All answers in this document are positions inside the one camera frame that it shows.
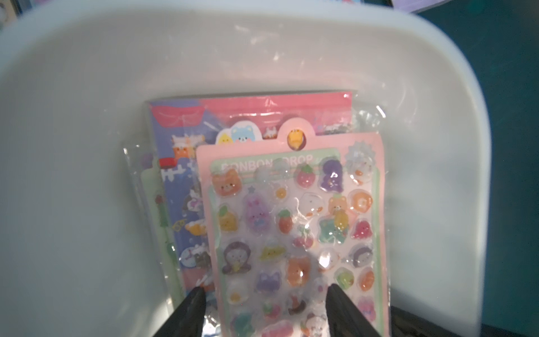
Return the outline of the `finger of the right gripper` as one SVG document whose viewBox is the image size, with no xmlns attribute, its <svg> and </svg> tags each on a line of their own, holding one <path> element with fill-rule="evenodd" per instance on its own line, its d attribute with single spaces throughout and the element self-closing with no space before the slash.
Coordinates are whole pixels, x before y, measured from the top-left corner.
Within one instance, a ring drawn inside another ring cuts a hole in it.
<svg viewBox="0 0 539 337">
<path fill-rule="evenodd" d="M 390 308 L 391 333 L 397 337 L 458 337 L 457 334 L 437 326 L 415 314 L 392 306 Z"/>
</svg>

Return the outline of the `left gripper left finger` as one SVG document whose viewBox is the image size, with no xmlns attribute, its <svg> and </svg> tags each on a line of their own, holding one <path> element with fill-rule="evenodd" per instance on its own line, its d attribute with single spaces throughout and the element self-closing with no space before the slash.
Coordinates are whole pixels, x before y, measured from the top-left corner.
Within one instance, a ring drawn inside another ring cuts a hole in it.
<svg viewBox="0 0 539 337">
<path fill-rule="evenodd" d="M 198 286 L 157 330 L 154 337 L 201 337 L 206 315 L 206 292 Z"/>
</svg>

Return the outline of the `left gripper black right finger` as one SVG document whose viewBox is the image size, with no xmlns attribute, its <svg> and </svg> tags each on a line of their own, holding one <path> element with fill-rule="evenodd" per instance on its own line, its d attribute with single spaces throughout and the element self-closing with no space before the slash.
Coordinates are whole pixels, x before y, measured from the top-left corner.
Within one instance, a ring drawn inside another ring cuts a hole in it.
<svg viewBox="0 0 539 337">
<path fill-rule="evenodd" d="M 371 335 L 371 324 L 337 284 L 328 287 L 326 314 L 331 337 Z"/>
</svg>

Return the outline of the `pink bonbon drop sticker sheet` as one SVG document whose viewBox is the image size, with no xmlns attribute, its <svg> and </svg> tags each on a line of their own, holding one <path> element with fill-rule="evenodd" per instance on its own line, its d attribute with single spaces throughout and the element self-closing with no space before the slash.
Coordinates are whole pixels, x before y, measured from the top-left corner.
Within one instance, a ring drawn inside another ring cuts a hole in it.
<svg viewBox="0 0 539 337">
<path fill-rule="evenodd" d="M 294 118 L 197 161 L 223 336 L 330 336 L 332 284 L 390 335 L 379 134 L 318 135 Z"/>
</svg>

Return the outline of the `pink blue cat sticker sheet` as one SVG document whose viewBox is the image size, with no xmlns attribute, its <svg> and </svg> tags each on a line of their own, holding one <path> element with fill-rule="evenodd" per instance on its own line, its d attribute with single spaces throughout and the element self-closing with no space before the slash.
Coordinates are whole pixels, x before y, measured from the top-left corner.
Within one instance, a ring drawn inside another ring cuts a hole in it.
<svg viewBox="0 0 539 337">
<path fill-rule="evenodd" d="M 275 139 L 281 125 L 296 117 L 310 122 L 318 135 L 344 133 L 352 125 L 352 93 L 164 99 L 151 101 L 149 111 L 164 188 L 156 201 L 172 234 L 168 251 L 185 289 L 201 287 L 213 299 L 197 148 Z"/>
</svg>

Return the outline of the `white plastic storage box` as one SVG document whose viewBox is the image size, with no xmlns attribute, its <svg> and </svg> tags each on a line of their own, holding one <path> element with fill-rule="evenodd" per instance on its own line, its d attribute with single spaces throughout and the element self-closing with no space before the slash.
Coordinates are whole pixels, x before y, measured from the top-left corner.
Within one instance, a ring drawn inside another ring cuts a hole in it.
<svg viewBox="0 0 539 337">
<path fill-rule="evenodd" d="M 385 113 L 391 303 L 478 336 L 477 78 L 430 22 L 326 1 L 53 1 L 1 32 L 1 335 L 150 336 L 165 320 L 122 149 L 146 101 L 316 89 Z"/>
</svg>

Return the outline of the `purple sticker sheet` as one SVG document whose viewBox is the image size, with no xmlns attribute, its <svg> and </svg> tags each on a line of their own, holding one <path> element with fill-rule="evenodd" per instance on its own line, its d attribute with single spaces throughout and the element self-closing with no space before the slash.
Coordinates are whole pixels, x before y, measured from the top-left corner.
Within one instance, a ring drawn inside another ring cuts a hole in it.
<svg viewBox="0 0 539 337">
<path fill-rule="evenodd" d="M 419 13 L 445 4 L 449 0 L 390 0 L 392 7 L 405 13 Z"/>
</svg>

